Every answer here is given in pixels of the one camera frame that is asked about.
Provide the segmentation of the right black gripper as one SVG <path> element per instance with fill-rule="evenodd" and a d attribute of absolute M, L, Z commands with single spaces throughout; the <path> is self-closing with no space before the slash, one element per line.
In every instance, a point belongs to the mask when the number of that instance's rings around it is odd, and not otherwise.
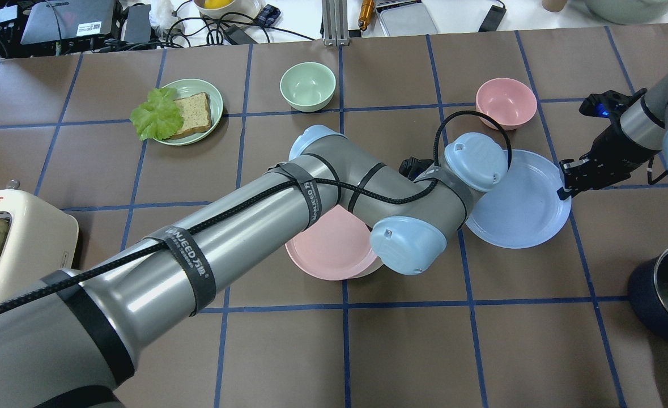
<path fill-rule="evenodd" d="M 646 90 L 638 90 L 629 96 L 609 90 L 591 93 L 583 100 L 578 109 L 580 114 L 607 118 L 610 124 L 579 159 L 559 161 L 563 186 L 557 190 L 557 194 L 561 201 L 567 201 L 589 189 L 602 189 L 624 181 L 649 160 L 649 150 L 632 141 L 620 124 L 621 116 L 645 93 Z"/>

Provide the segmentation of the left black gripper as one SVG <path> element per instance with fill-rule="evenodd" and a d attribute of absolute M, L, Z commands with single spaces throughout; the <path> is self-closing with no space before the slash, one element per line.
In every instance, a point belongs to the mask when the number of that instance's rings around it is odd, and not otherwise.
<path fill-rule="evenodd" d="M 408 180 L 414 181 L 433 164 L 434 160 L 432 159 L 409 157 L 401 162 L 398 173 Z"/>

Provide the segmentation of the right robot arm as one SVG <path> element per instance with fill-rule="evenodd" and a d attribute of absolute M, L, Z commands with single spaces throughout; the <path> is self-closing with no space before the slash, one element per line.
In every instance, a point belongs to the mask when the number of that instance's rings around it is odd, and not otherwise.
<path fill-rule="evenodd" d="M 563 186 L 558 197 L 562 201 L 625 181 L 640 166 L 652 167 L 660 153 L 668 176 L 668 73 L 649 90 L 642 88 L 634 95 L 593 93 L 583 100 L 579 112 L 608 119 L 609 125 L 588 152 L 577 160 L 559 162 Z"/>

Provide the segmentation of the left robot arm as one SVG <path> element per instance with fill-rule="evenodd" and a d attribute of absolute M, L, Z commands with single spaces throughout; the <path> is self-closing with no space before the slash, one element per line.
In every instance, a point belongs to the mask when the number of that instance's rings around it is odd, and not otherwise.
<path fill-rule="evenodd" d="M 0 304 L 0 407 L 121 406 L 114 390 L 147 346 L 336 206 L 370 226 L 389 269 L 420 274 L 510 165 L 510 145 L 468 133 L 411 181 L 311 126 L 289 160 L 250 184 L 93 269 L 52 272 Z"/>

